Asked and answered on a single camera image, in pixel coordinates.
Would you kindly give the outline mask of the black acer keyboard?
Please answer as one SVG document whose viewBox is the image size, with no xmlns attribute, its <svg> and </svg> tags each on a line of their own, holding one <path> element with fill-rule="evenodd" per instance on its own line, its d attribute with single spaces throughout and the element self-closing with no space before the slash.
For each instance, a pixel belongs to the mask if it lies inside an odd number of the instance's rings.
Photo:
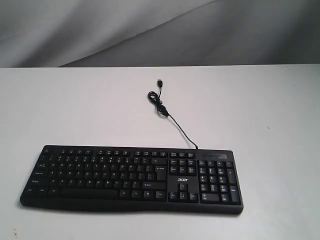
<svg viewBox="0 0 320 240">
<path fill-rule="evenodd" d="M 46 145 L 20 196 L 26 207 L 238 215 L 230 150 Z"/>
</svg>

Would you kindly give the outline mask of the grey backdrop cloth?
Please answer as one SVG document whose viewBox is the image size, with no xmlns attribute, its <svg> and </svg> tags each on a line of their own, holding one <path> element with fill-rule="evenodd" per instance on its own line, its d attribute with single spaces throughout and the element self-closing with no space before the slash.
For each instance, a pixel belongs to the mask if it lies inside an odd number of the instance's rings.
<svg viewBox="0 0 320 240">
<path fill-rule="evenodd" d="M 314 64 L 317 0 L 3 0 L 0 65 Z"/>
</svg>

